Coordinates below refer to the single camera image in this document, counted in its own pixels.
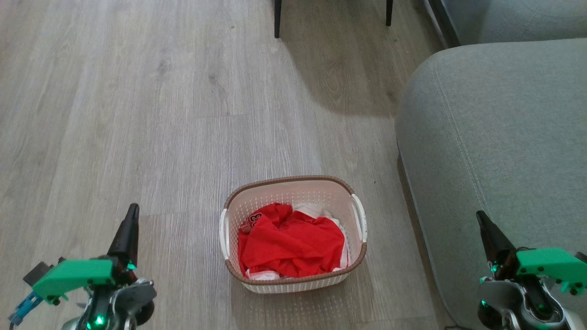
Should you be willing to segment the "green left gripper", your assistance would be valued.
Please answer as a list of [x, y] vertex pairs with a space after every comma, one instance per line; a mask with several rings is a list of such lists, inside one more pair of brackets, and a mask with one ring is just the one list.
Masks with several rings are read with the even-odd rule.
[[35, 281], [32, 291], [48, 304], [54, 304], [80, 288], [118, 288], [135, 282], [138, 279], [133, 272], [138, 267], [139, 215], [139, 205], [130, 204], [108, 256], [60, 261]]

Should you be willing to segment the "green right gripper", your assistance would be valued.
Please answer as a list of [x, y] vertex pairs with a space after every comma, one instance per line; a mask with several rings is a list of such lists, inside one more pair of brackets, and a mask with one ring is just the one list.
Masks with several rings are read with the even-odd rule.
[[493, 279], [538, 286], [541, 279], [549, 278], [563, 293], [581, 295], [587, 290], [587, 257], [581, 253], [572, 255], [561, 248], [516, 249], [483, 210], [476, 212], [476, 220]]

